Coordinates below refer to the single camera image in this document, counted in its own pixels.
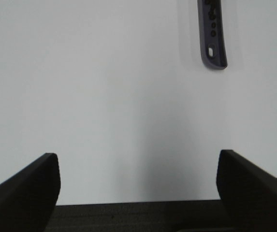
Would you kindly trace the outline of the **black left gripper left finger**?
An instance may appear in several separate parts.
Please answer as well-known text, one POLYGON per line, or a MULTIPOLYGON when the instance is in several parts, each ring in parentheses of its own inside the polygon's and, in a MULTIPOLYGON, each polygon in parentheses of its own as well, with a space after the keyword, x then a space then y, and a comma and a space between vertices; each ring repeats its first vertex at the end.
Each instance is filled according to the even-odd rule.
POLYGON ((46 153, 0 184, 0 232, 43 232, 59 192, 58 157, 46 153))

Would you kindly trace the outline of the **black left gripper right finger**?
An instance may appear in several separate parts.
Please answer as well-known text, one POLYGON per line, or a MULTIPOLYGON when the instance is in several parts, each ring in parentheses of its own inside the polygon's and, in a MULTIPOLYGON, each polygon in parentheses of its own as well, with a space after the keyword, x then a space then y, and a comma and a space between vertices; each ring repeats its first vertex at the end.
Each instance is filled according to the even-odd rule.
POLYGON ((216 185, 239 232, 277 232, 277 178, 233 150, 219 155, 216 185))

